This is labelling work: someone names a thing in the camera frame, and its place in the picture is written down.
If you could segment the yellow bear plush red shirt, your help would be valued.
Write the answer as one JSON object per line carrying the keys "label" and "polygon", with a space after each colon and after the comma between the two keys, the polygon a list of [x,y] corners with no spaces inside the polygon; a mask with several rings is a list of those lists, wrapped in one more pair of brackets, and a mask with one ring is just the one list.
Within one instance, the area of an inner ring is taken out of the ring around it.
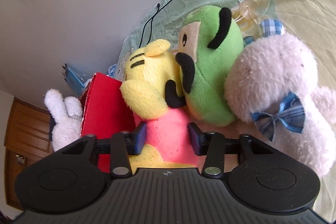
{"label": "yellow bear plush red shirt", "polygon": [[175,82],[179,96],[183,94],[179,66],[169,48],[169,41],[158,39],[135,50],[125,63],[125,80],[120,87],[123,100],[136,125],[146,125],[141,153],[129,158],[133,172],[138,168],[196,168],[201,160],[190,142],[187,112],[173,109],[165,101],[168,80]]}

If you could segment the green plush with moustache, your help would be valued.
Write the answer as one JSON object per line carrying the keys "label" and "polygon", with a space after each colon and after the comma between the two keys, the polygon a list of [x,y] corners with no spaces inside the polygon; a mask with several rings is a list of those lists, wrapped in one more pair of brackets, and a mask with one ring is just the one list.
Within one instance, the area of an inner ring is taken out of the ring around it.
{"label": "green plush with moustache", "polygon": [[234,122],[224,84],[243,48],[242,33],[229,8],[206,5],[191,12],[180,29],[175,55],[183,95],[178,95],[176,82],[168,80],[168,106],[187,106],[194,118],[217,127]]}

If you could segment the clear plastic suction hook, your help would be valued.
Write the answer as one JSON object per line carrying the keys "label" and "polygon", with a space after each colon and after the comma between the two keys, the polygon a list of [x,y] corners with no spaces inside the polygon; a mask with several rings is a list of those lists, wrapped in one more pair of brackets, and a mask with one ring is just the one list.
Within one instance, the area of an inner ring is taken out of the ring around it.
{"label": "clear plastic suction hook", "polygon": [[259,23],[258,9],[259,6],[254,0],[244,0],[233,10],[233,19],[242,32],[257,27]]}

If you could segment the brown wooden door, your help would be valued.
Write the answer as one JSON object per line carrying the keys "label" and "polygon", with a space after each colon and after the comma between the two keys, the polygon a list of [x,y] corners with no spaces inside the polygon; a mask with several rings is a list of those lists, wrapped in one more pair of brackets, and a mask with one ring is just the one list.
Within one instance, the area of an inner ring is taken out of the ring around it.
{"label": "brown wooden door", "polygon": [[14,98],[5,135],[4,184],[6,204],[21,209],[14,190],[17,175],[52,153],[48,111]]}

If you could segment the red cardboard box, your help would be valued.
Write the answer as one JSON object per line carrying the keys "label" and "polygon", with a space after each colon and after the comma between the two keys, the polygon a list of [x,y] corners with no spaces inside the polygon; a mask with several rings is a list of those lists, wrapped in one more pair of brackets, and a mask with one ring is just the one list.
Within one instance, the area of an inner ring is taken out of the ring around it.
{"label": "red cardboard box", "polygon": [[93,136],[90,162],[104,173],[110,173],[111,136],[136,128],[133,112],[123,100],[120,87],[121,81],[96,73],[82,98],[81,135]]}

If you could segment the white rabbit plush plaid ears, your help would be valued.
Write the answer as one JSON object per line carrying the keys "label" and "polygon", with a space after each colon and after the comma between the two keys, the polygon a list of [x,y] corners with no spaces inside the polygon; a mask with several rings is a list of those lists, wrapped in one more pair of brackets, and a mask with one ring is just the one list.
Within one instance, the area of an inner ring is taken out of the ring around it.
{"label": "white rabbit plush plaid ears", "polygon": [[311,49],[278,20],[263,20],[225,81],[224,95],[255,135],[319,176],[335,162],[335,91],[318,84]]}

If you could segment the small white rabbit plush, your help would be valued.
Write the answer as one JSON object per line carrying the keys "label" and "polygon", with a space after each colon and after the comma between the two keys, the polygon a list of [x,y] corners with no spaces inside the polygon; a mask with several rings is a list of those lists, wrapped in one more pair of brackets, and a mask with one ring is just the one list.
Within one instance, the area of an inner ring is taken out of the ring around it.
{"label": "small white rabbit plush", "polygon": [[72,96],[63,98],[58,90],[50,89],[44,102],[55,121],[51,132],[54,152],[80,139],[83,109],[79,99]]}

